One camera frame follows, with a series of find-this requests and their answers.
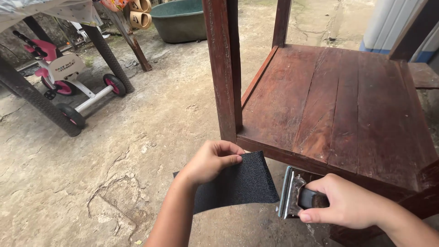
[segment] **tricycle wheel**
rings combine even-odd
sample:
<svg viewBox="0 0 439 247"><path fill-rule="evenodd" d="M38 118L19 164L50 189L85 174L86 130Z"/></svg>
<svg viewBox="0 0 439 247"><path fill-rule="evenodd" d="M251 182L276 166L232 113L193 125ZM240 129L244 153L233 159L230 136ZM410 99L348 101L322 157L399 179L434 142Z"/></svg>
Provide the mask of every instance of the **tricycle wheel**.
<svg viewBox="0 0 439 247"><path fill-rule="evenodd" d="M43 83L43 85L45 87L47 87L48 89L51 89L49 87L49 84L47 84L46 80L44 79L44 77L41 77L41 82ZM75 85L71 84L70 82L68 82L66 80L57 80L57 81L55 81L55 86L61 87L56 92L57 94L64 95L64 96L76 95L76 87L75 87Z"/></svg>
<svg viewBox="0 0 439 247"><path fill-rule="evenodd" d="M62 112L72 123L76 124L78 128L85 128L85 118L75 110L75 108L65 104L59 103L56 108Z"/></svg>
<svg viewBox="0 0 439 247"><path fill-rule="evenodd" d="M119 78L115 77L112 74L104 75L104 83L107 86L113 86L113 93L119 97L123 97L126 94L125 86L119 80Z"/></svg>

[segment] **beige slide sandal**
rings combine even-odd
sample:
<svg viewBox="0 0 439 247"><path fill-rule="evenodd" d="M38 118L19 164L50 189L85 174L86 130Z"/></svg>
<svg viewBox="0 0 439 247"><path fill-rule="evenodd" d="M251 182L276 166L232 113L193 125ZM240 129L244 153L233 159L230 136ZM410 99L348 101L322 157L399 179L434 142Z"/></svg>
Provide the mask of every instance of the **beige slide sandal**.
<svg viewBox="0 0 439 247"><path fill-rule="evenodd" d="M130 11L131 26L138 29L148 29L151 26L152 18L148 13Z"/></svg>
<svg viewBox="0 0 439 247"><path fill-rule="evenodd" d="M151 2L149 0L131 0L130 10L135 12L151 12Z"/></svg>

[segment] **hand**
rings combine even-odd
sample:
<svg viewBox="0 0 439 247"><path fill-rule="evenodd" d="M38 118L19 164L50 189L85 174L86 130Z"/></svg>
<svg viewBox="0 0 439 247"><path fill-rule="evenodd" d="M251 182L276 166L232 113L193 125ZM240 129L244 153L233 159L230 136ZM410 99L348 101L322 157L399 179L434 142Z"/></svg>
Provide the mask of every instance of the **hand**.
<svg viewBox="0 0 439 247"><path fill-rule="evenodd" d="M224 168L242 161L244 150L228 141L206 141L192 160L178 173L186 176L195 185L204 184L216 178Z"/></svg>
<svg viewBox="0 0 439 247"><path fill-rule="evenodd" d="M326 194L330 207L299 212L305 223L331 223L352 229L379 224L381 212L398 205L335 174L312 181L306 188Z"/></svg>

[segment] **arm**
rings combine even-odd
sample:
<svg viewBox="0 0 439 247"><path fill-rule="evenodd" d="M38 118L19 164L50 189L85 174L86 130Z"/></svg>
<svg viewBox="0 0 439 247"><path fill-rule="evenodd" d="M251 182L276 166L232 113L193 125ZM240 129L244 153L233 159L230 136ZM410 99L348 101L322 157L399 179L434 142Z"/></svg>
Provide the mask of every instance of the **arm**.
<svg viewBox="0 0 439 247"><path fill-rule="evenodd" d="M397 247L439 246L438 232L414 214L337 175L328 174L306 187L325 193L330 207L301 211L299 216L305 223L331 223L352 229L377 225Z"/></svg>
<svg viewBox="0 0 439 247"><path fill-rule="evenodd" d="M244 150L227 141L206 141L172 182L144 247L188 246L195 192L224 168L242 161Z"/></svg>

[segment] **white tablecloth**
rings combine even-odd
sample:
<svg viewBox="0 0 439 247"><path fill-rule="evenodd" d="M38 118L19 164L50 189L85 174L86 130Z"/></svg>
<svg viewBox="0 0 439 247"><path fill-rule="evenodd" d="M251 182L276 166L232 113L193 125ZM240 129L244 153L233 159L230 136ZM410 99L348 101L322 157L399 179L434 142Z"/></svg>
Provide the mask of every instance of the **white tablecloth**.
<svg viewBox="0 0 439 247"><path fill-rule="evenodd" d="M90 26L103 24L91 0L0 0L0 32L39 12Z"/></svg>

